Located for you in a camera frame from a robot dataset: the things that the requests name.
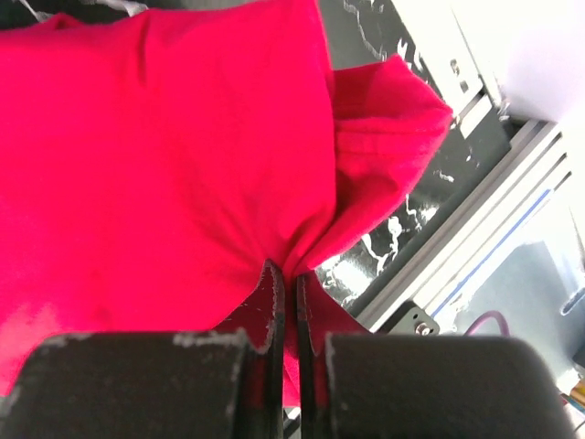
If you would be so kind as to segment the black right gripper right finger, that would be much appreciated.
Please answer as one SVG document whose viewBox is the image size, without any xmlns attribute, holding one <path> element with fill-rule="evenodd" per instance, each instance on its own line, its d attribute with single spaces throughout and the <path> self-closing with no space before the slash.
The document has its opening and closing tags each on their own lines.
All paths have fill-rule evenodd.
<svg viewBox="0 0 585 439">
<path fill-rule="evenodd" d="M 304 438 L 568 438 L 541 357 L 512 337 L 375 335 L 297 279 Z"/>
</svg>

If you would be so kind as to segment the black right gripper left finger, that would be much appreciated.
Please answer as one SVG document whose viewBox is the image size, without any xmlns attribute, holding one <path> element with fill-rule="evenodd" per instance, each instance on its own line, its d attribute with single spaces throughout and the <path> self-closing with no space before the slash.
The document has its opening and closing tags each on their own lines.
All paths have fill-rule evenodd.
<svg viewBox="0 0 585 439">
<path fill-rule="evenodd" d="M 285 291 L 273 262 L 208 332 L 48 338 L 1 404 L 4 438 L 280 438 Z"/>
</svg>

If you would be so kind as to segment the crimson red t shirt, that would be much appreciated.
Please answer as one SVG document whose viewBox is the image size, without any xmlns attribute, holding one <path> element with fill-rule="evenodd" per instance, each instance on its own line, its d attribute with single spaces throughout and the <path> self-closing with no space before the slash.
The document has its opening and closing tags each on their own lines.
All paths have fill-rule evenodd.
<svg viewBox="0 0 585 439">
<path fill-rule="evenodd" d="M 334 70 L 313 1 L 1 34 L 1 392 L 71 332 L 209 330 L 356 244 L 452 110 L 400 57 Z"/>
</svg>

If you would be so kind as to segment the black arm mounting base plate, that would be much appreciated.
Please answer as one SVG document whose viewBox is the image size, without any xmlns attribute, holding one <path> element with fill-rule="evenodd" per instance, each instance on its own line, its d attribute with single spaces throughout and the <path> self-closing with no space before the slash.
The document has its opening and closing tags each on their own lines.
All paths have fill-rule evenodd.
<svg viewBox="0 0 585 439">
<path fill-rule="evenodd" d="M 406 301 L 378 330 L 379 334 L 438 336 L 440 326 L 413 301 Z"/>
</svg>

